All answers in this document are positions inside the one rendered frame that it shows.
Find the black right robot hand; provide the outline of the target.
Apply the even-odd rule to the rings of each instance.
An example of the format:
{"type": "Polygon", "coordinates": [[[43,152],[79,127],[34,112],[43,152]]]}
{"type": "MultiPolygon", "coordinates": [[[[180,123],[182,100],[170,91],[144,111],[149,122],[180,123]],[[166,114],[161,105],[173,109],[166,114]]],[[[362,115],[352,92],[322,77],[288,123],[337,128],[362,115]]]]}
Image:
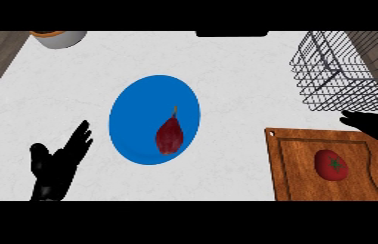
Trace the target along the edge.
{"type": "Polygon", "coordinates": [[[378,140],[378,114],[350,112],[347,110],[344,110],[341,114],[341,123],[359,129],[366,135],[378,140]]]}

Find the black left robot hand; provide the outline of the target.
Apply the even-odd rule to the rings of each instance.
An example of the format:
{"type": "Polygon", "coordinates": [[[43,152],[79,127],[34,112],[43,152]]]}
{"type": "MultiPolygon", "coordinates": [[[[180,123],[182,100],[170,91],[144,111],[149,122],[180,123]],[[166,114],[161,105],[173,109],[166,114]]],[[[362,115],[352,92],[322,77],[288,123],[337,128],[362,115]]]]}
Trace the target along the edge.
{"type": "Polygon", "coordinates": [[[36,176],[33,201],[61,201],[65,198],[79,165],[93,143],[89,127],[89,121],[84,120],[65,146],[55,153],[49,152],[42,143],[31,145],[31,172],[36,176]]]}

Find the red tomato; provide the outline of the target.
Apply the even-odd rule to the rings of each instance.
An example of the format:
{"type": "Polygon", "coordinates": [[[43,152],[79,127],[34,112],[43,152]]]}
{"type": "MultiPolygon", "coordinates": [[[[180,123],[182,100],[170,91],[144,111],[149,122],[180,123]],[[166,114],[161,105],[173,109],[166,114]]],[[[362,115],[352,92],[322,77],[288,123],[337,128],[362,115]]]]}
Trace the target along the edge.
{"type": "Polygon", "coordinates": [[[315,170],[328,181],[341,181],[349,176],[349,166],[340,155],[331,150],[319,150],[315,155],[315,170]]]}

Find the brown wooden cutting board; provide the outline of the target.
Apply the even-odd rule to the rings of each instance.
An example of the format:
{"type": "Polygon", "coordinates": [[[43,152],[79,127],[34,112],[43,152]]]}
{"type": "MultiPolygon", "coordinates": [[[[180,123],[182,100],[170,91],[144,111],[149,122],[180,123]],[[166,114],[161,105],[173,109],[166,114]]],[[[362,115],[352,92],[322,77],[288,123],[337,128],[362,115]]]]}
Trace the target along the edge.
{"type": "Polygon", "coordinates": [[[266,128],[275,198],[378,200],[378,140],[356,131],[266,128]],[[325,180],[315,169],[316,153],[331,150],[347,164],[344,180],[325,180]]]}

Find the blue oval plate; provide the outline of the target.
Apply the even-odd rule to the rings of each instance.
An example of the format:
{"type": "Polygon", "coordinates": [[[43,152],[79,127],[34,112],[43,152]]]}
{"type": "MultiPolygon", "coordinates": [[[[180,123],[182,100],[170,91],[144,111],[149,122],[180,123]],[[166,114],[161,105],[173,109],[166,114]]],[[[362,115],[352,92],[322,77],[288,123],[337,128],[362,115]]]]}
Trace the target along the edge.
{"type": "Polygon", "coordinates": [[[114,101],[108,129],[115,150],[141,165],[163,164],[189,147],[200,122],[200,101],[189,85],[173,76],[148,76],[129,85],[114,101]],[[183,144],[173,154],[164,155],[155,136],[172,116],[179,120],[183,144]]]}

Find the dark red onion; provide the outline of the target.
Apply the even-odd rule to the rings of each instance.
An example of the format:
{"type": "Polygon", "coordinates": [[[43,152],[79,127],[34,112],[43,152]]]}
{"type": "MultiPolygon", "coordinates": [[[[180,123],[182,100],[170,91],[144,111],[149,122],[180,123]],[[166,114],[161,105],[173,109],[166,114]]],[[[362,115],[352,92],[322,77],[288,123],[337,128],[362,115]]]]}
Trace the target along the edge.
{"type": "Polygon", "coordinates": [[[183,144],[183,130],[177,119],[177,110],[173,110],[172,117],[157,131],[155,143],[163,155],[170,155],[180,149],[183,144]]]}

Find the black appliance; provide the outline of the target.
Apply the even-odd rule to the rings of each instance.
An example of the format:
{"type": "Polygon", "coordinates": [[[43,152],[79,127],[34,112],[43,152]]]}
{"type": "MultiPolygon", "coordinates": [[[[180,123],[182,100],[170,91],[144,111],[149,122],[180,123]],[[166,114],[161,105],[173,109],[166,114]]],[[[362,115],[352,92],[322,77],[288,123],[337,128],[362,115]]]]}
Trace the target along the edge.
{"type": "Polygon", "coordinates": [[[250,38],[265,37],[269,31],[197,31],[198,37],[206,38],[250,38]]]}

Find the grey pot with orange rim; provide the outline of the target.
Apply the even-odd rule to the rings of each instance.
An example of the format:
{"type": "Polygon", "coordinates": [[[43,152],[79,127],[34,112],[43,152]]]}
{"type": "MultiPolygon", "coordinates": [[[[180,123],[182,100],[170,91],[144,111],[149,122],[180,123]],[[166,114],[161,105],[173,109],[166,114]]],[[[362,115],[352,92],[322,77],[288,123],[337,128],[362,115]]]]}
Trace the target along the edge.
{"type": "Polygon", "coordinates": [[[64,49],[74,46],[86,37],[86,31],[31,31],[42,45],[49,49],[64,49]]]}

